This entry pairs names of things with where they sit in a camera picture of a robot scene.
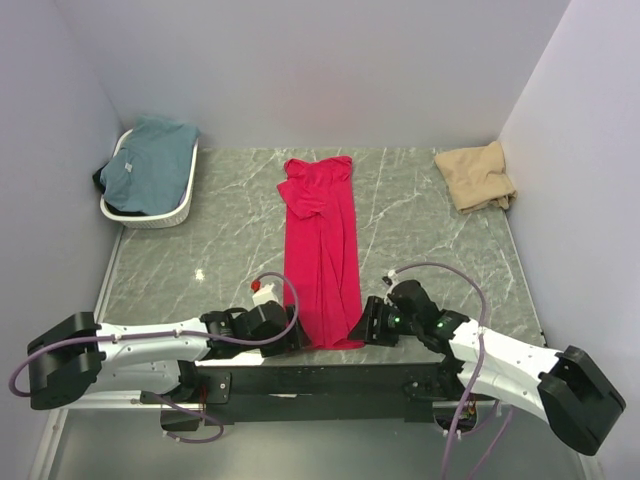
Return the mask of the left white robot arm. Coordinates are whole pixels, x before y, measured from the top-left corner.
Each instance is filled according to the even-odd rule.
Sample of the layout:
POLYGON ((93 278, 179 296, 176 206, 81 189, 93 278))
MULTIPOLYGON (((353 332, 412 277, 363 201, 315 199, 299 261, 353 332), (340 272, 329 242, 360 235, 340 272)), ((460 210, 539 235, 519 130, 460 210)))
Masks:
POLYGON ((311 341, 292 305, 210 311, 172 324, 124 326, 74 314, 27 347, 34 410, 53 410, 98 392, 142 391, 188 400, 203 377, 197 363, 257 349, 263 357, 304 349, 311 341))

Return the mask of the red t shirt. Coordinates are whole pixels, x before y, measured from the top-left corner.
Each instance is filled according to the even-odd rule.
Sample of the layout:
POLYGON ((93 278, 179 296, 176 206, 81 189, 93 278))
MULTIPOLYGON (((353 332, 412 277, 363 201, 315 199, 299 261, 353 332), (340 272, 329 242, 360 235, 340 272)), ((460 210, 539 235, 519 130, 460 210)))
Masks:
POLYGON ((290 159, 277 186, 285 204, 284 275, 299 297, 299 322, 313 349, 352 350, 361 318, 353 160, 290 159))

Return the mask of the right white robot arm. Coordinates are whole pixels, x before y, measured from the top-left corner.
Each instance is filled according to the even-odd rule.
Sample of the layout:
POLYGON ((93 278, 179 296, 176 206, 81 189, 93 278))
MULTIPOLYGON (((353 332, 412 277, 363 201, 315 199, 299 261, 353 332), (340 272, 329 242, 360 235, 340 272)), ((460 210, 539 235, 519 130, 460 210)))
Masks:
POLYGON ((392 347, 414 336, 443 355, 430 387, 439 398, 469 391, 513 405, 546 422, 567 446, 595 455, 626 402, 584 350, 559 351, 524 343, 478 321, 439 308, 421 284, 405 280, 385 297, 368 298, 349 337, 392 347))

